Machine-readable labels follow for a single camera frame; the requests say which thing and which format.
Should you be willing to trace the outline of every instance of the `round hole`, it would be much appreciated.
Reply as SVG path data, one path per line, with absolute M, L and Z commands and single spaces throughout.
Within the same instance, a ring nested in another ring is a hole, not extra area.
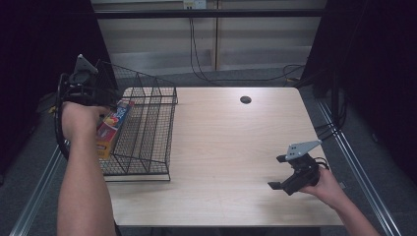
M 242 96 L 240 97 L 240 101 L 244 104 L 249 104 L 252 101 L 252 98 L 249 96 Z

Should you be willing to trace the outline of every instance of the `wire basket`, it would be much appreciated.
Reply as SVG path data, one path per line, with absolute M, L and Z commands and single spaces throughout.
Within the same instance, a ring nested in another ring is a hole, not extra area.
M 165 175 L 169 162 L 176 87 L 168 81 L 106 62 L 98 62 L 98 81 L 116 86 L 122 99 L 135 102 L 119 130 L 108 159 L 101 159 L 104 176 Z

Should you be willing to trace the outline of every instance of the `wooden table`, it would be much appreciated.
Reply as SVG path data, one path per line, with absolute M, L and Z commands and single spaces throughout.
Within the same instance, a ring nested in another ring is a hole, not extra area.
M 177 88 L 172 180 L 108 183 L 114 217 L 127 226 L 341 225 L 315 197 L 273 191 L 293 174 L 275 158 L 313 141 L 295 88 Z M 240 97 L 250 96 L 243 104 Z M 310 151 L 324 157 L 321 147 Z

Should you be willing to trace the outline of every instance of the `colorful package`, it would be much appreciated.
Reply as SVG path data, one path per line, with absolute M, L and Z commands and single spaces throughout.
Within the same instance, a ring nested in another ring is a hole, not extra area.
M 118 131 L 134 104 L 134 101 L 120 100 L 117 104 L 117 112 L 110 112 L 98 125 L 95 139 L 99 158 L 108 159 L 110 157 Z

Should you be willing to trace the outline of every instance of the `human hand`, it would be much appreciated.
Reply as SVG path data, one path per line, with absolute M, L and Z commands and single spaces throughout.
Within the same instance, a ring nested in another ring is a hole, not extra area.
M 105 115 L 109 108 L 102 106 L 83 106 L 74 102 L 62 105 L 62 132 L 65 139 L 95 135 L 99 115 Z
M 349 201 L 334 175 L 327 169 L 319 168 L 320 179 L 316 186 L 306 186 L 300 190 L 305 194 L 316 196 L 323 203 L 331 208 L 342 205 L 345 201 Z

